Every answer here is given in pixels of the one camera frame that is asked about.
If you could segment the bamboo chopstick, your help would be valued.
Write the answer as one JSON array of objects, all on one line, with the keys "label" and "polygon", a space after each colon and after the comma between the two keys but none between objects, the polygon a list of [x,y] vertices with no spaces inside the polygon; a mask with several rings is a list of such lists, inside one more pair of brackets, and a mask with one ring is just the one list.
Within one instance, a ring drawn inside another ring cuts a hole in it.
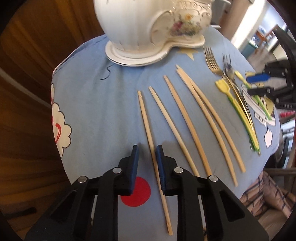
[{"label": "bamboo chopstick", "polygon": [[229,135],[229,132],[227,131],[226,127],[224,126],[224,123],[222,122],[221,118],[218,116],[217,112],[215,111],[215,109],[213,108],[213,106],[210,104],[210,102],[208,101],[208,99],[206,98],[206,96],[204,95],[204,93],[200,90],[200,88],[196,85],[196,83],[189,77],[189,75],[179,66],[176,65],[177,67],[177,72],[181,72],[181,76],[185,77],[186,80],[189,80],[189,82],[191,83],[192,87],[194,88],[195,92],[199,95],[199,97],[201,97],[201,99],[203,100],[203,102],[206,104],[207,108],[210,110],[211,114],[214,116],[215,120],[217,121],[218,125],[220,126],[222,132],[224,133],[231,149],[234,152],[234,155],[238,161],[238,164],[240,166],[240,169],[243,173],[246,172],[246,168],[245,165],[243,163],[243,160],[240,156],[240,153],[238,152],[238,149],[236,148],[232,138]]},{"label": "bamboo chopstick", "polygon": [[169,210],[168,210],[168,205],[167,205],[167,200],[165,198],[165,195],[163,195],[162,189],[161,189],[161,182],[160,182],[160,177],[159,177],[159,170],[158,170],[158,163],[157,163],[157,159],[156,159],[156,153],[155,153],[155,147],[154,147],[154,142],[153,142],[153,138],[152,138],[152,133],[151,133],[151,129],[149,126],[149,120],[147,117],[147,112],[145,110],[145,104],[144,104],[144,99],[142,97],[142,92],[140,90],[137,91],[137,95],[138,95],[138,101],[139,101],[139,105],[140,105],[140,111],[142,114],[142,119],[144,122],[144,128],[145,128],[145,133],[147,136],[147,141],[149,144],[149,150],[151,153],[151,158],[152,158],[152,163],[154,166],[154,172],[155,172],[155,176],[156,176],[156,180],[157,180],[157,184],[158,184],[158,188],[159,188],[159,194],[160,194],[160,198],[161,198],[161,202],[162,202],[162,207],[163,207],[163,211],[164,211],[164,216],[166,219],[166,227],[168,230],[168,234],[170,236],[173,236],[173,228],[171,225],[171,219],[170,219],[170,214],[169,214]]},{"label": "bamboo chopstick", "polygon": [[214,121],[213,121],[210,113],[208,112],[207,108],[203,104],[203,101],[201,100],[201,98],[199,97],[199,95],[195,91],[194,87],[192,86],[191,81],[189,80],[188,77],[186,77],[187,74],[185,73],[185,71],[180,66],[177,66],[176,71],[177,71],[178,75],[180,76],[180,78],[183,80],[183,82],[187,85],[187,87],[190,90],[193,97],[196,99],[199,107],[203,111],[203,114],[205,115],[208,123],[210,124],[210,127],[211,127],[213,133],[215,134],[215,136],[217,138],[217,141],[218,141],[219,146],[220,146],[220,148],[222,150],[222,153],[224,154],[224,157],[225,157],[226,163],[228,165],[228,168],[229,168],[232,180],[234,182],[234,185],[235,185],[235,187],[237,187],[238,182],[237,182],[236,174],[235,174],[235,171],[234,171],[234,167],[233,167],[229,152],[228,152],[228,150],[226,148],[226,145],[224,143],[224,140],[222,139],[222,136],[219,133],[216,124],[214,123]]},{"label": "bamboo chopstick", "polygon": [[164,105],[162,104],[161,100],[159,99],[158,95],[156,94],[156,92],[154,91],[154,89],[149,86],[149,91],[152,94],[152,97],[154,98],[154,100],[156,101],[160,111],[162,112],[164,118],[166,119],[166,122],[168,123],[171,131],[173,132],[181,150],[183,151],[183,154],[185,155],[185,158],[190,166],[190,168],[192,169],[192,172],[194,173],[195,176],[200,176],[196,165],[194,164],[194,161],[192,160],[192,157],[187,149],[187,147],[185,146],[185,143],[183,142],[176,126],[174,125],[170,115],[168,114],[167,110],[165,109]]},{"label": "bamboo chopstick", "polygon": [[208,159],[206,157],[206,154],[204,152],[204,149],[202,147],[202,144],[200,142],[200,139],[199,139],[199,137],[197,135],[197,132],[196,132],[194,126],[193,126],[193,123],[192,123],[192,121],[191,121],[191,119],[190,119],[190,117],[189,117],[189,115],[188,115],[188,113],[187,113],[187,111],[186,111],[186,109],[185,109],[179,95],[177,94],[174,86],[172,85],[172,83],[170,82],[169,78],[166,75],[164,75],[164,80],[166,81],[166,83],[167,83],[167,85],[168,85],[168,87],[169,87],[169,89],[171,91],[171,94],[173,95],[173,97],[174,97],[174,99],[175,99],[175,101],[176,101],[176,103],[177,103],[177,105],[178,105],[178,107],[179,107],[179,109],[180,109],[180,111],[182,113],[182,116],[185,119],[185,122],[186,122],[186,124],[187,124],[187,126],[189,128],[189,131],[190,131],[190,133],[191,133],[191,135],[193,137],[193,140],[195,142],[195,145],[197,147],[197,150],[198,150],[199,155],[201,157],[201,160],[203,162],[206,174],[207,174],[207,176],[210,176],[212,174],[212,171],[211,171]]}]

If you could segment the yellow green plastic spoon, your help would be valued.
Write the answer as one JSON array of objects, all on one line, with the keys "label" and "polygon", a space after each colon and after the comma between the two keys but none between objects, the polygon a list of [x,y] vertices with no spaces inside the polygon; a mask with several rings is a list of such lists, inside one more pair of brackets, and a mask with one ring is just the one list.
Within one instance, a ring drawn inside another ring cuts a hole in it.
[{"label": "yellow green plastic spoon", "polygon": [[[252,88],[252,86],[245,80],[245,78],[240,74],[239,71],[235,70],[234,73],[243,82],[243,84],[247,87],[247,89],[251,89]],[[261,97],[259,97],[258,95],[254,95],[253,97],[255,98],[256,102],[259,104],[259,106],[264,111],[267,119],[268,120],[271,120],[271,114],[268,112],[266,106],[262,102]]]}]

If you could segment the gold metal fork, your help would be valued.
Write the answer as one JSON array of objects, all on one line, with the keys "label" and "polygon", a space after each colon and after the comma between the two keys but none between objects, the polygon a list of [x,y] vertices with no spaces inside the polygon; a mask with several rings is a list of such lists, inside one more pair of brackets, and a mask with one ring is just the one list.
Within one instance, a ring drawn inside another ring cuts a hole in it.
[{"label": "gold metal fork", "polygon": [[243,109],[243,112],[245,113],[245,115],[252,127],[252,130],[254,131],[255,127],[254,127],[253,120],[251,118],[250,111],[248,109],[247,103],[246,103],[239,87],[236,85],[235,81],[231,80],[226,75],[225,71],[219,67],[219,65],[214,57],[212,49],[210,47],[203,47],[203,49],[204,49],[205,60],[206,60],[206,63],[208,65],[209,69],[215,75],[221,76],[226,81],[226,83],[229,85],[229,87],[233,90],[236,98],[238,99],[240,107]]}]

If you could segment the silver metal fork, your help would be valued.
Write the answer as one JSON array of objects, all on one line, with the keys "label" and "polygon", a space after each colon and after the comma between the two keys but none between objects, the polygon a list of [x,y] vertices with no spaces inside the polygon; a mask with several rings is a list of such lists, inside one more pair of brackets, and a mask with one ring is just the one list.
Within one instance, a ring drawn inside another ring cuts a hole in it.
[{"label": "silver metal fork", "polygon": [[254,123],[253,123],[253,120],[251,118],[251,114],[250,114],[250,111],[248,109],[246,100],[243,97],[242,92],[241,92],[240,88],[238,87],[238,85],[237,85],[237,83],[235,81],[235,74],[234,74],[234,69],[233,69],[232,64],[231,64],[230,55],[227,55],[227,54],[223,53],[222,58],[223,58],[223,66],[224,66],[226,76],[231,81],[232,89],[233,89],[233,91],[235,92],[235,94],[237,96],[239,104],[242,107],[243,112],[245,113],[245,115],[246,115],[246,117],[247,117],[247,119],[248,119],[248,121],[249,121],[249,123],[251,125],[251,128],[252,128],[253,132],[256,133]]}]

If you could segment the plaid fabric seat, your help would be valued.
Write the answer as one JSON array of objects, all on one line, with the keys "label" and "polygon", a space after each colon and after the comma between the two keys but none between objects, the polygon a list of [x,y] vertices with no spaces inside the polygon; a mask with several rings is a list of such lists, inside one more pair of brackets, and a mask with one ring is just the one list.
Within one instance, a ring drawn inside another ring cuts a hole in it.
[{"label": "plaid fabric seat", "polygon": [[288,218],[295,209],[295,195],[280,188],[265,171],[248,187],[240,201],[255,217],[273,208]]}]

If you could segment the white floral ceramic utensil holder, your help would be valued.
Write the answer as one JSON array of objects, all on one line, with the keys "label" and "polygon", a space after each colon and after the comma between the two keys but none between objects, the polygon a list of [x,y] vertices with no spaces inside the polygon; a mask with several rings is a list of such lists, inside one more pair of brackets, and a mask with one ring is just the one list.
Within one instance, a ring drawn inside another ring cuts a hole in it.
[{"label": "white floral ceramic utensil holder", "polygon": [[122,66],[146,66],[173,47],[204,45],[212,1],[94,1],[99,24],[109,39],[107,58]]}]

